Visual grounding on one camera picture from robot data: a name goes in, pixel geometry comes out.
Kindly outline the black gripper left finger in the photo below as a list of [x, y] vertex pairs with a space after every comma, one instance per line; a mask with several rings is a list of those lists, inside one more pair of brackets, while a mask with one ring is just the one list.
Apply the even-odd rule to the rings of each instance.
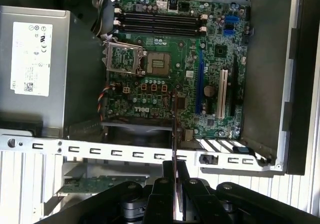
[[172, 224], [174, 168], [162, 163], [162, 177], [142, 187], [125, 181], [39, 221], [41, 224]]

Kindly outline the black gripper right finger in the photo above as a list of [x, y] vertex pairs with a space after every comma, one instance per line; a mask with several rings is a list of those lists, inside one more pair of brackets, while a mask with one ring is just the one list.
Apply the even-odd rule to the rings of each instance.
[[191, 178], [184, 161], [176, 163], [179, 204], [185, 221], [198, 224], [318, 224], [319, 217], [256, 191], [223, 182], [211, 188]]

